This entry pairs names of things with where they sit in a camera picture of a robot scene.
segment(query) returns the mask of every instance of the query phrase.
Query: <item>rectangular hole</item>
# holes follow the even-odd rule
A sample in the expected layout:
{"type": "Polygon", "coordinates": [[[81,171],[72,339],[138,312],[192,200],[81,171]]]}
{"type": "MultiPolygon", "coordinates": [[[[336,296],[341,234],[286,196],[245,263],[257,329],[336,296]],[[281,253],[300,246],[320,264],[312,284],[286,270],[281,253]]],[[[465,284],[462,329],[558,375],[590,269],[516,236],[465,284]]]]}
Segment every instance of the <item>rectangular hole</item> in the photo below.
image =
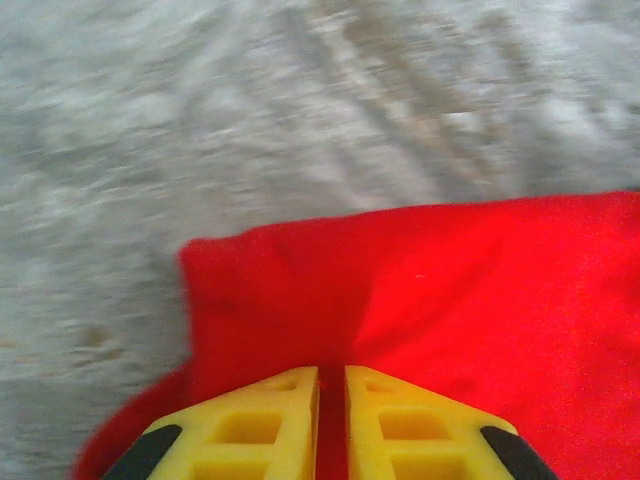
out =
{"type": "Polygon", "coordinates": [[[385,440],[448,440],[436,415],[424,408],[385,410],[378,417],[385,440]]]}
{"type": "Polygon", "coordinates": [[[196,465],[189,480],[264,480],[266,463],[218,462],[196,465]]]}
{"type": "Polygon", "coordinates": [[[397,455],[391,459],[395,480],[470,480],[462,457],[397,455]]]}
{"type": "Polygon", "coordinates": [[[210,443],[272,444],[282,415],[277,412],[235,412],[222,420],[210,443]]]}

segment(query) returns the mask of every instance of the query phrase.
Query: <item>red cloth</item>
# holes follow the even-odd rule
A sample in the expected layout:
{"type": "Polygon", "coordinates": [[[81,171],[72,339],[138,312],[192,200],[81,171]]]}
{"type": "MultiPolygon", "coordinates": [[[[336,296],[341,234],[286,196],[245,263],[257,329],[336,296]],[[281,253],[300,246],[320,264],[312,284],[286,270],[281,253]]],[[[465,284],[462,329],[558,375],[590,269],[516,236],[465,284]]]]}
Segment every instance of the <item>red cloth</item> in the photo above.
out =
{"type": "Polygon", "coordinates": [[[342,367],[513,423],[564,479],[638,479],[640,195],[421,206],[199,239],[192,358],[81,453],[95,480],[158,416],[319,365],[318,480],[346,479],[342,367]]]}

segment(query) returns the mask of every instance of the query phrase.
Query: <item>gray floor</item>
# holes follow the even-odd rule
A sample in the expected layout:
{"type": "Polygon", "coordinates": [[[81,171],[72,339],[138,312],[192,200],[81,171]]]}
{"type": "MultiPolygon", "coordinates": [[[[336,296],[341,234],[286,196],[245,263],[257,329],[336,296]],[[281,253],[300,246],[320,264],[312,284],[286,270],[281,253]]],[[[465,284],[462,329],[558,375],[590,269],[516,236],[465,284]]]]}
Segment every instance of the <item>gray floor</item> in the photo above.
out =
{"type": "Polygon", "coordinates": [[[0,478],[186,354],[196,235],[640,185],[633,0],[3,0],[0,478]]]}

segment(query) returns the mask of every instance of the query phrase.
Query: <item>yellow plastic part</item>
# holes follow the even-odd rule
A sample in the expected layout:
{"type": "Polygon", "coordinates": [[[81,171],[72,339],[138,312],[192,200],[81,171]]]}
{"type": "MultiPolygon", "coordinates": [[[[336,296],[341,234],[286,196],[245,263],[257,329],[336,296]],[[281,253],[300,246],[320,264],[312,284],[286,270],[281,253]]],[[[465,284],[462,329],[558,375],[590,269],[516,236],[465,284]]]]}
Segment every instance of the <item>yellow plastic part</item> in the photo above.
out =
{"type": "Polygon", "coordinates": [[[511,424],[369,368],[346,378],[350,480],[513,480],[480,432],[511,424]]]}
{"type": "Polygon", "coordinates": [[[148,480],[313,480],[318,369],[303,367],[163,417],[182,433],[148,480]]]}

